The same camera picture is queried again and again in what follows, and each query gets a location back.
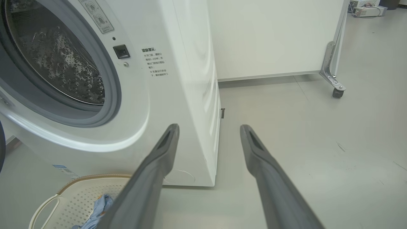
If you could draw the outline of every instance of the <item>white washing machine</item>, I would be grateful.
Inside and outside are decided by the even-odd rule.
[[[215,184],[221,104],[206,0],[0,2],[0,119],[55,172],[132,174],[177,123],[164,184]]]

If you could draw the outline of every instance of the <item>basket handle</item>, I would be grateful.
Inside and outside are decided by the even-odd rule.
[[[28,229],[34,229],[34,225],[35,222],[37,221],[37,218],[39,216],[39,214],[42,212],[42,210],[49,204],[51,203],[53,200],[57,199],[57,204],[55,205],[54,209],[52,210],[51,214],[48,216],[47,220],[45,221],[44,225],[41,228],[44,228],[44,226],[48,223],[48,221],[50,220],[52,214],[54,214],[60,200],[60,195],[56,194],[52,197],[50,197],[48,200],[46,200],[44,203],[41,204],[40,207],[38,207],[38,209],[35,211],[33,217],[31,218],[30,224],[28,226]]]

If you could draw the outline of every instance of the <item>metal bracket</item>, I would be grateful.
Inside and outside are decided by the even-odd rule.
[[[335,78],[336,76],[332,75],[330,72],[330,64],[332,62],[332,56],[335,51],[335,42],[331,41],[328,43],[325,52],[324,62],[322,63],[322,68],[319,74],[326,79],[332,86],[334,86],[337,90],[344,91],[346,90],[345,86],[339,83]]]

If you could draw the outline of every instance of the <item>sticker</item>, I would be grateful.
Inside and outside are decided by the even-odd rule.
[[[53,165],[55,168],[61,170],[63,173],[65,173],[66,175],[68,175],[72,180],[79,178],[78,175],[76,175],[75,173],[73,173],[71,170],[69,170],[67,167],[63,166],[63,165]]]
[[[142,48],[141,51],[143,52],[143,60],[150,76],[168,76],[166,60],[162,52],[153,47]]]
[[[96,23],[101,33],[107,33],[114,30],[112,24],[110,23],[109,19],[106,17],[105,13],[100,8],[96,0],[79,0],[79,2]]]

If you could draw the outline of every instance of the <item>cable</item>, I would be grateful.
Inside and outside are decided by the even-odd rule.
[[[372,16],[372,17],[361,17],[360,15],[362,14],[362,11],[364,9],[366,9],[366,8],[376,8],[376,9],[379,10],[379,14],[377,16]],[[367,4],[364,5],[363,9],[361,9],[357,14],[353,15],[353,17],[355,17],[355,18],[356,17],[359,17],[359,18],[376,18],[376,17],[380,16],[380,14],[381,14],[381,10],[379,8],[374,7],[374,4],[372,5],[370,3],[367,3]]]

